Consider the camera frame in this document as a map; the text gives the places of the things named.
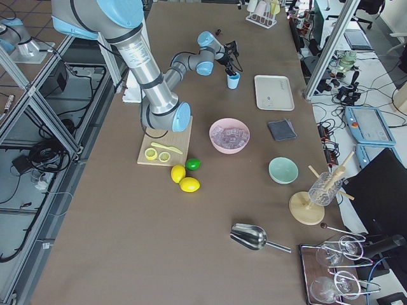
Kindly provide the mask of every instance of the metal ice scoop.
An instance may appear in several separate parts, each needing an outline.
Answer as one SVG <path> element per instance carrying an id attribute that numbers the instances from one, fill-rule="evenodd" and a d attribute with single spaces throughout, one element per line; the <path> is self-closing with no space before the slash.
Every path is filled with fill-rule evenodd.
<path id="1" fill-rule="evenodd" d="M 235 224 L 231 227 L 230 238 L 251 250 L 260 250 L 268 245 L 291 253 L 290 248 L 268 241 L 266 231 L 252 224 Z"/>

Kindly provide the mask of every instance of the pink bowl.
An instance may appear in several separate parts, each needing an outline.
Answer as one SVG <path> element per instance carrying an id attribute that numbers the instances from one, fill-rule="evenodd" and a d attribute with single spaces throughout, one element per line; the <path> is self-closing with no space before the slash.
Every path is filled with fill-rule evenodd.
<path id="1" fill-rule="evenodd" d="M 244 140 L 240 140 L 240 141 L 244 141 L 244 143 L 237 148 L 225 148 L 224 146 L 226 146 L 226 144 L 223 146 L 216 144 L 213 135 L 214 135 L 214 132 L 216 131 L 216 128 L 218 128 L 218 127 L 222 128 L 224 130 L 230 129 L 230 128 L 238 128 L 240 130 L 243 130 L 247 134 L 247 136 L 245 137 Z M 224 118 L 224 119 L 219 119 L 215 123 L 212 124 L 212 126 L 209 128 L 209 138 L 210 138 L 210 141 L 212 142 L 212 145 L 221 153 L 235 154 L 235 153 L 238 153 L 239 151 L 241 151 L 249 142 L 250 131 L 249 131 L 248 127 L 243 122 L 239 121 L 238 119 Z"/>

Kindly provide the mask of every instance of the yellow lemon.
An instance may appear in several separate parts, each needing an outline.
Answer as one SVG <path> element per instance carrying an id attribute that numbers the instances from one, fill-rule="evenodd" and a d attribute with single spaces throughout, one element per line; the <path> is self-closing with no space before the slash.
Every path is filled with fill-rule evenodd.
<path id="1" fill-rule="evenodd" d="M 171 179 L 175 183 L 179 183 L 181 180 L 183 180 L 185 175 L 185 167 L 183 167 L 181 164 L 177 164 L 171 168 Z"/>
<path id="2" fill-rule="evenodd" d="M 179 182 L 179 187 L 187 193 L 195 192 L 200 186 L 201 183 L 192 177 L 186 177 Z"/>
<path id="3" fill-rule="evenodd" d="M 171 155 L 168 151 L 160 152 L 160 154 L 158 155 L 158 159 L 161 162 L 168 162 L 170 160 L 170 158 L 171 158 Z"/>
<path id="4" fill-rule="evenodd" d="M 144 152 L 144 155 L 147 160 L 154 160 L 158 156 L 157 151 L 152 147 L 147 148 Z"/>

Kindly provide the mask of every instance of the mint green bowl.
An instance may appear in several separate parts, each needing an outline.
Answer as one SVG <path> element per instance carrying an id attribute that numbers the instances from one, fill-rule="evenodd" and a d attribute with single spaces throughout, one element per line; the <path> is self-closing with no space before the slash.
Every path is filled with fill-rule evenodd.
<path id="1" fill-rule="evenodd" d="M 297 179 L 298 167 L 290 159 L 278 157 L 268 165 L 270 177 L 279 184 L 288 184 Z"/>

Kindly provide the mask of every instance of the tray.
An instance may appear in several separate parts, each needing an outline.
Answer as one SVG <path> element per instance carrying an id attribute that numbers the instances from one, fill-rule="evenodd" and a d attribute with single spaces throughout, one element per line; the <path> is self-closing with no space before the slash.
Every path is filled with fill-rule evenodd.
<path id="1" fill-rule="evenodd" d="M 294 110 L 290 82 L 285 76 L 256 75 L 256 104 L 261 110 Z"/>
<path id="2" fill-rule="evenodd" d="M 302 267 L 302 273 L 303 273 L 303 279 L 304 279 L 305 298 L 306 298 L 307 304 L 308 305 L 325 304 L 325 303 L 320 303 L 319 301 L 316 301 L 312 297 L 312 295 L 310 293 L 311 283 L 320 276 L 327 276 L 328 278 L 333 279 L 333 275 L 328 273 L 327 267 L 322 266 L 317 262 L 317 260 L 315 258 L 315 254 L 318 249 L 317 246 L 299 245 L 299 248 L 300 248 L 301 267 Z M 346 259 L 343 262 L 349 263 L 349 264 L 352 263 L 350 260 L 346 260 Z M 357 278 L 356 271 L 354 270 L 354 268 L 347 268 L 346 270 L 351 272 Z M 347 299 L 345 302 L 352 304 L 352 305 L 365 305 L 366 299 L 363 296 L 360 296 L 354 300 Z"/>

